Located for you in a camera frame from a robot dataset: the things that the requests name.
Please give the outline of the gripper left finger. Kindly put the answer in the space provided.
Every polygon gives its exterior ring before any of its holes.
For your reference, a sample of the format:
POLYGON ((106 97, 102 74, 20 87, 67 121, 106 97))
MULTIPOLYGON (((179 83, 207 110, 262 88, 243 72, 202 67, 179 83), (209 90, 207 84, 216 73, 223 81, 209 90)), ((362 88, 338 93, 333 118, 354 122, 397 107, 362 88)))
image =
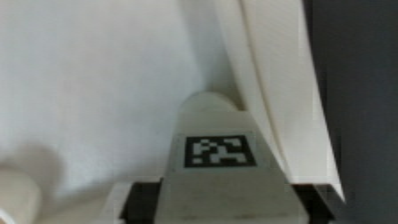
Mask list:
POLYGON ((155 224, 161 187, 161 178, 141 178, 115 185, 97 224, 155 224))

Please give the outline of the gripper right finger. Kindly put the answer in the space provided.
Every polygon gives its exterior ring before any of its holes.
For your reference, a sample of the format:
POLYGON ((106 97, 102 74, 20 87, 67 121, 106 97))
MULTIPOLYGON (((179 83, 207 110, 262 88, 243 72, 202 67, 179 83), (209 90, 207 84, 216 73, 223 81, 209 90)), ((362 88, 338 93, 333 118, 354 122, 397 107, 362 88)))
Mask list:
POLYGON ((346 217, 344 197, 331 184, 294 184, 294 190, 310 214, 310 224, 337 224, 346 217))

